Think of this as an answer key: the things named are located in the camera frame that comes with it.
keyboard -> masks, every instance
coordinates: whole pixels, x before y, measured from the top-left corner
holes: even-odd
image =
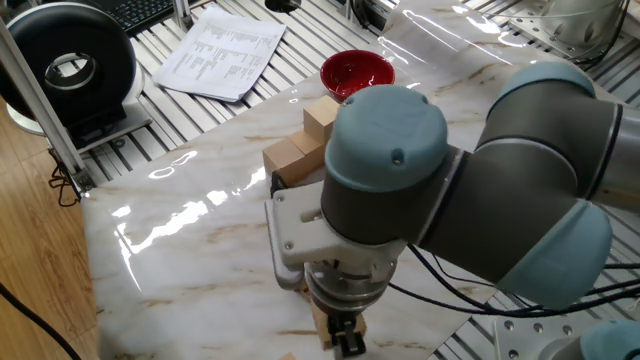
[[[104,11],[111,15],[131,37],[172,15],[173,1],[127,0]]]

wooden block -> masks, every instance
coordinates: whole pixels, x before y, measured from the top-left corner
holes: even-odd
[[[287,185],[295,184],[307,175],[300,162],[304,159],[304,154],[289,138],[284,138],[262,150],[262,158],[267,173],[271,175],[278,170]]]
[[[311,137],[311,135],[304,130],[300,130],[289,135],[289,140],[291,140],[291,142],[293,142],[305,155],[323,146],[321,142]]]
[[[296,360],[296,357],[293,356],[292,353],[288,353],[287,355],[283,356],[280,360]]]
[[[307,174],[324,166],[325,144],[316,141],[306,131],[300,130],[289,136],[289,139],[304,154],[304,167]]]
[[[333,121],[338,115],[340,104],[329,96],[323,96],[320,100],[304,109],[304,131],[316,141],[326,144],[331,138]]]
[[[311,302],[311,315],[313,316],[313,323],[316,326],[316,330],[318,331],[318,338],[320,338],[320,345],[322,346],[322,350],[331,349],[331,335],[329,334],[329,329],[327,328],[327,314],[325,314],[320,308],[316,306],[316,304]],[[364,317],[362,314],[358,315],[356,318],[356,333],[362,334],[364,338],[365,333],[367,332],[367,324],[364,322]]]

wooden floor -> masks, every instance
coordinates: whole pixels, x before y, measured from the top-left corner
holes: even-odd
[[[60,332],[83,360],[97,359],[96,312],[80,205],[58,206],[47,184],[55,162],[44,138],[18,129],[0,99],[0,282]],[[73,191],[65,189],[64,199]],[[0,359],[68,359],[0,297]]]

red bowl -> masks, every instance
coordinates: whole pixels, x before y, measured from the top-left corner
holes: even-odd
[[[393,84],[393,66],[382,56],[364,50],[348,50],[328,58],[320,69],[324,86],[343,102],[358,90]]]

white marble surface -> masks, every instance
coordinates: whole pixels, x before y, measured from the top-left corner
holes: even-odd
[[[394,65],[396,84],[442,109],[449,142],[467,150],[517,69],[558,61],[455,0],[403,0],[372,50]],[[261,156],[325,94],[315,75],[83,199],[103,358],[332,358],[308,304],[273,276]],[[408,253],[393,281],[460,304]],[[483,301],[492,294],[457,286]],[[468,316],[390,289],[365,318],[365,358],[426,359]]]

